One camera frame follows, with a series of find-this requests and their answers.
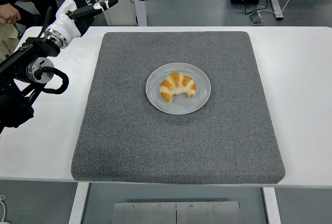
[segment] khaki pants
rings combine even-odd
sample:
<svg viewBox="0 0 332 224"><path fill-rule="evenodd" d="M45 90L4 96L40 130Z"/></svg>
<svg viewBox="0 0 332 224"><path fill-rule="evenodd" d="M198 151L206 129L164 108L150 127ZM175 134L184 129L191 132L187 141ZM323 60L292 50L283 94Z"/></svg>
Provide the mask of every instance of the khaki pants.
<svg viewBox="0 0 332 224"><path fill-rule="evenodd" d="M11 24L0 24L0 63L13 54L19 39L17 30Z"/></svg>

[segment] gray floor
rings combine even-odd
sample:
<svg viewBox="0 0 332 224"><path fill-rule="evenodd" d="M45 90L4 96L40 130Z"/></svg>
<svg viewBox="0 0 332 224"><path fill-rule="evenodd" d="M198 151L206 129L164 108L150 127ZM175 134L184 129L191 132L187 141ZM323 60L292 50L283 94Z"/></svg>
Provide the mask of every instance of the gray floor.
<svg viewBox="0 0 332 224"><path fill-rule="evenodd" d="M279 0L283 7L287 0ZM32 4L24 4L28 10L37 13ZM243 5L233 5L230 0L148 0L147 21L149 26L251 26L248 15L244 14ZM257 6L248 6L248 10ZM264 26L328 26L332 27L332 0L290 0L283 14L283 20L276 20L270 12L261 13ZM107 26L103 15L96 17L94 26ZM27 181L0 181L0 194L8 196L7 221L11 224L21 223L67 223L73 201L75 183L42 183ZM230 197L234 189L220 187L188 186L151 186L129 188L127 184L100 184L91 187L84 223L110 223L112 219L112 203L117 200L144 199L153 201L154 193L162 199L182 198L183 200ZM177 193L167 196L168 190ZM239 188L233 194L239 197L245 189ZM262 200L261 194L255 197ZM332 190L330 189L276 189L282 224L325 224L332 223ZM265 213L261 205L251 206L258 212L257 223L264 223ZM100 222L93 219L97 216Z"/></svg>

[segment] gray foam pad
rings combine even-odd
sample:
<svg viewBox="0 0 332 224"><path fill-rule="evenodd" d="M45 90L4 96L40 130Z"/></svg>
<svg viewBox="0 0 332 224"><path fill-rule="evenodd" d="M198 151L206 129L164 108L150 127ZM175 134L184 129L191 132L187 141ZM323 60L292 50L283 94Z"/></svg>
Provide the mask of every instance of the gray foam pad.
<svg viewBox="0 0 332 224"><path fill-rule="evenodd" d="M181 116L156 109L149 75L183 62L211 95ZM72 162L81 181L276 184L285 175L249 35L106 33Z"/></svg>

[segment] metal plate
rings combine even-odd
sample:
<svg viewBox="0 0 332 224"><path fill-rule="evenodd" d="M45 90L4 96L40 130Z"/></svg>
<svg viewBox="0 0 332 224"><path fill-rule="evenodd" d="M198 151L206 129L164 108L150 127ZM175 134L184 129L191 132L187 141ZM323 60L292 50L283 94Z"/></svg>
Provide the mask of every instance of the metal plate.
<svg viewBox="0 0 332 224"><path fill-rule="evenodd" d="M115 203L112 224L176 224L175 202Z"/></svg>
<svg viewBox="0 0 332 224"><path fill-rule="evenodd" d="M177 224L240 224L239 202L181 202L176 204Z"/></svg>
<svg viewBox="0 0 332 224"><path fill-rule="evenodd" d="M239 202L115 203L112 224L240 224Z"/></svg>

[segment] bread roll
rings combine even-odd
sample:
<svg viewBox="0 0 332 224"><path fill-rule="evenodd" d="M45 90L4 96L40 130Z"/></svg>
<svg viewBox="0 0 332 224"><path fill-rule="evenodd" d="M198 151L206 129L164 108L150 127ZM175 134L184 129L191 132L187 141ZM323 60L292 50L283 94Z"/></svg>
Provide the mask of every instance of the bread roll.
<svg viewBox="0 0 332 224"><path fill-rule="evenodd" d="M166 79L160 84L159 91L163 99L172 102L173 95L186 93L189 98L196 94L196 84L189 76L178 72L167 75Z"/></svg>

